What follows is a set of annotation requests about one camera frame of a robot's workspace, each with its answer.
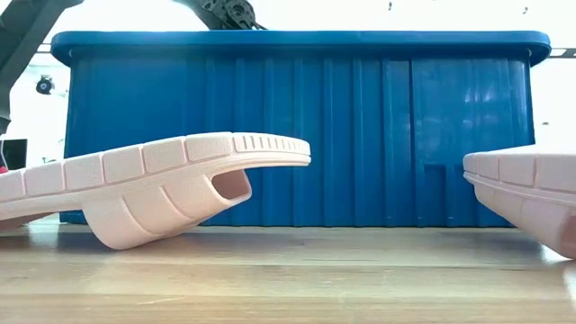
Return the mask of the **round black background device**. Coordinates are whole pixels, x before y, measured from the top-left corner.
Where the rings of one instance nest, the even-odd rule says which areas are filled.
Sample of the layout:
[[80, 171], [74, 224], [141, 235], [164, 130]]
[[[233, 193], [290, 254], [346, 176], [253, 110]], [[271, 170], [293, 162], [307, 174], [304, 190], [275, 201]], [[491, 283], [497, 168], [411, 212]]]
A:
[[52, 76], [41, 75], [40, 80], [36, 84], [36, 92], [41, 95], [51, 95], [51, 92], [55, 89]]

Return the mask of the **pink rubber slide sandal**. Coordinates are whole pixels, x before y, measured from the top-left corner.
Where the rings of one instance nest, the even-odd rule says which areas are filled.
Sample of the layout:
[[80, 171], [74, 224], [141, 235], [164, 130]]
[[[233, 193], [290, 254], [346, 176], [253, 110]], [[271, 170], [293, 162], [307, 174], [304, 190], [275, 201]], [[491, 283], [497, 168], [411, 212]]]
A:
[[576, 259], [576, 150], [530, 145], [469, 153], [463, 177], [482, 205]]
[[154, 140], [0, 174], [0, 230], [80, 210], [107, 247], [169, 239], [252, 195], [247, 170], [306, 167], [303, 139], [208, 132]]

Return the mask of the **blue plastic bin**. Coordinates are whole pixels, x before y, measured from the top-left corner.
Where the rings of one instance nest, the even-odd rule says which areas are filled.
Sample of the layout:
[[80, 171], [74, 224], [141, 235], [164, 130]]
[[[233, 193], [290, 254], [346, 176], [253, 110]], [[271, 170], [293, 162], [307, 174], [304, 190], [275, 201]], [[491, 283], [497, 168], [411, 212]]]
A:
[[65, 31], [67, 157], [211, 131], [307, 140], [212, 226], [502, 227], [464, 155], [535, 140], [540, 31]]

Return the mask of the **black monitor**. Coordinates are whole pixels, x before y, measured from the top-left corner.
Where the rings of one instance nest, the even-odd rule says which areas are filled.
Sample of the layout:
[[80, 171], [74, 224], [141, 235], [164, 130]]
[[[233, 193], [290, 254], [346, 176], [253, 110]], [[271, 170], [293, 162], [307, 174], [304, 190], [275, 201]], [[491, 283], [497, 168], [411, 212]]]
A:
[[26, 167], [27, 139], [0, 139], [0, 170]]

